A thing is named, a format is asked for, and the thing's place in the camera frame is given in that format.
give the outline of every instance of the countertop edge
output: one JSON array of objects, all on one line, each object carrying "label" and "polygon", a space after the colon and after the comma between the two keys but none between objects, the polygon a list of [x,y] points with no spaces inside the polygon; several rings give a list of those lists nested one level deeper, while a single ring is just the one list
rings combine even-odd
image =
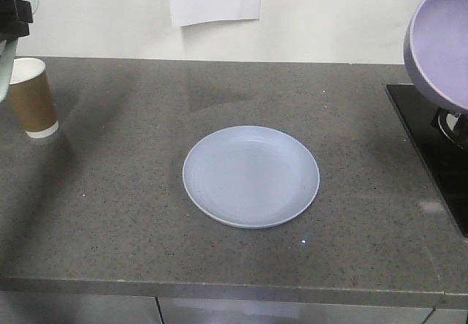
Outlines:
[{"label": "countertop edge", "polygon": [[38,293],[82,293],[168,298],[468,309],[468,296],[444,292],[351,290],[339,288],[272,287],[251,285],[161,284],[153,282],[0,279],[0,290]]}]

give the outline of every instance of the brown paper cup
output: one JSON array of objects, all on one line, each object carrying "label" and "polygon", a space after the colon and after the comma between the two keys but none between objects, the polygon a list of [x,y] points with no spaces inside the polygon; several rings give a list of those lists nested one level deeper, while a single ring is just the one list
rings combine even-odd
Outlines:
[{"label": "brown paper cup", "polygon": [[56,109],[40,59],[15,60],[7,102],[29,137],[38,139],[57,131]]}]

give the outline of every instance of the gray speckled countertop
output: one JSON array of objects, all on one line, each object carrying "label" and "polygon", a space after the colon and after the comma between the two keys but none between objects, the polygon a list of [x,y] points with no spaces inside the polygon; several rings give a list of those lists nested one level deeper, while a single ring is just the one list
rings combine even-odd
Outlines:
[{"label": "gray speckled countertop", "polygon": [[[60,133],[0,104],[0,289],[468,309],[468,243],[385,93],[403,66],[44,60]],[[320,166],[285,225],[228,227],[184,191],[189,149],[242,124]]]}]

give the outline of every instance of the cabinet door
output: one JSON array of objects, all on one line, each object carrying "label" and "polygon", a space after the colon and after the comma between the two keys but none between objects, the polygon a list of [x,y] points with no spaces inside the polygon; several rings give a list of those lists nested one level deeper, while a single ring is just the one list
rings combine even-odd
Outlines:
[{"label": "cabinet door", "polygon": [[421,324],[430,308],[159,298],[165,324]]},{"label": "cabinet door", "polygon": [[0,292],[0,323],[161,324],[152,297]]},{"label": "cabinet door", "polygon": [[468,311],[457,309],[436,309],[425,324],[467,324]]}]

